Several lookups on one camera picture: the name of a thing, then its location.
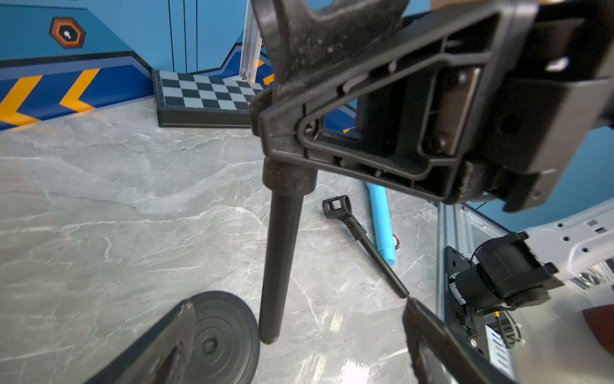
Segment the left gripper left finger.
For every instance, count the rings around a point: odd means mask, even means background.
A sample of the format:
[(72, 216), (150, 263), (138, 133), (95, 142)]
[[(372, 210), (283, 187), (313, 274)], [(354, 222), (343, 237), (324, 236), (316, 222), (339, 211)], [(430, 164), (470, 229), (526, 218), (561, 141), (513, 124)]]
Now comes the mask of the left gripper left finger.
[(181, 383), (193, 351), (195, 311), (179, 302), (89, 383)]

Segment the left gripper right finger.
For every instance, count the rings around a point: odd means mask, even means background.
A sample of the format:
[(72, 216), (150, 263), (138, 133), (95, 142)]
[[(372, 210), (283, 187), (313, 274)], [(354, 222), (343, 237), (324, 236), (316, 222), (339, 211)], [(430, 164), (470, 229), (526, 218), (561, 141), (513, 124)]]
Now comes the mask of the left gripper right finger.
[(402, 316), (412, 368), (420, 383), (513, 383), (485, 357), (458, 339), (431, 310), (408, 297)]

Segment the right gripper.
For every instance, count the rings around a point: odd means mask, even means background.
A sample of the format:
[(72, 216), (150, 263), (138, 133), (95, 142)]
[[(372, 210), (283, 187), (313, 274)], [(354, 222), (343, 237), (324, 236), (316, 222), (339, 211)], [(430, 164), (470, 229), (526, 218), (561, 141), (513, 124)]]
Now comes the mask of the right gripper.
[(544, 204), (593, 128), (613, 120), (613, 3), (540, 7), (489, 114), (478, 156), (508, 213)]

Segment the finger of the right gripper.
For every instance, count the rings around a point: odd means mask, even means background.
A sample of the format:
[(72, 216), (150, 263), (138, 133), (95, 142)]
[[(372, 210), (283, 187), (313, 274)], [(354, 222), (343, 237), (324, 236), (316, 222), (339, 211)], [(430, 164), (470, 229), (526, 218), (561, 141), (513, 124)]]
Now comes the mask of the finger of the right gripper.
[(252, 103), (270, 190), (308, 195), (321, 170), (447, 204), (486, 189), (473, 149), (539, 6), (406, 6), (253, 2), (275, 76)]

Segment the black round stand base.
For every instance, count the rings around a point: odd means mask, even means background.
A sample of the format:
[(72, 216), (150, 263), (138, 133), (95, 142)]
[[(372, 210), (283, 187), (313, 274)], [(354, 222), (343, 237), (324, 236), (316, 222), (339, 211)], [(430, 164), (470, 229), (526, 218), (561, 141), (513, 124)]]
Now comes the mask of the black round stand base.
[(251, 383), (260, 357), (257, 320), (238, 296), (208, 291), (193, 296), (193, 352), (185, 383)]

